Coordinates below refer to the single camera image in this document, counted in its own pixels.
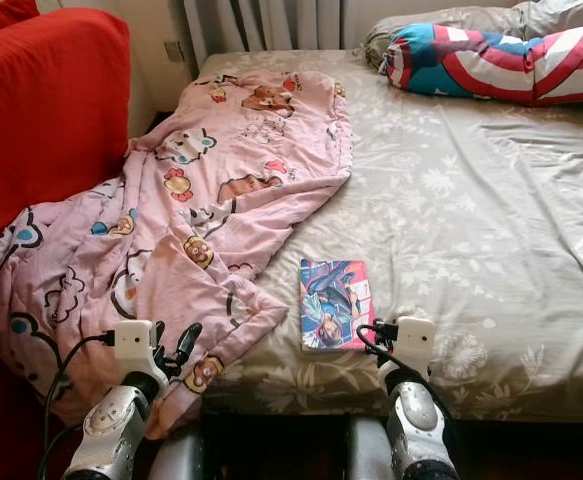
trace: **cartoon print blanket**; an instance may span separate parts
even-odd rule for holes
[[[195,417],[219,372],[287,308],[253,279],[294,226],[347,180],[344,89],[317,72],[202,78],[176,112],[133,140],[123,173],[25,209],[0,238],[0,357],[46,394],[80,338],[121,319],[162,320],[173,351],[203,330],[147,435]],[[79,421],[120,381],[113,349],[74,357],[53,409]]]

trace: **white wall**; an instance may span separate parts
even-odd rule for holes
[[[131,31],[131,42],[142,65],[156,108],[175,110],[184,87],[191,81],[188,65],[173,63],[164,42],[184,46],[184,21],[175,11],[178,0],[118,0],[122,17]]]
[[[64,7],[99,8],[124,19],[124,12],[119,7],[117,0],[61,0],[60,3]],[[140,64],[139,55],[134,48],[134,32],[129,30],[131,34],[131,96],[127,125],[129,137],[139,137],[146,132],[155,118],[157,105]]]

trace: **sofa armrest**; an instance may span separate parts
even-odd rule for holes
[[[119,173],[128,100],[128,31],[115,17],[70,8],[0,30],[0,232],[29,204]],[[0,364],[0,479],[35,476],[41,432],[33,389]]]
[[[0,30],[0,232],[25,206],[120,171],[129,75],[127,26],[100,10]]]

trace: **book cover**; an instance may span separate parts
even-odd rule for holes
[[[364,262],[301,260],[300,317],[304,350],[364,350],[355,330],[375,319]]]

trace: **gray floral bed sheet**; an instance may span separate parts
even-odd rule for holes
[[[204,65],[325,72],[346,85],[355,139],[349,182],[257,279],[288,317],[207,390],[206,410],[385,414],[374,358],[300,349],[300,259],[361,259],[379,316],[437,324],[432,382],[455,415],[583,421],[583,105],[405,93],[362,57]]]

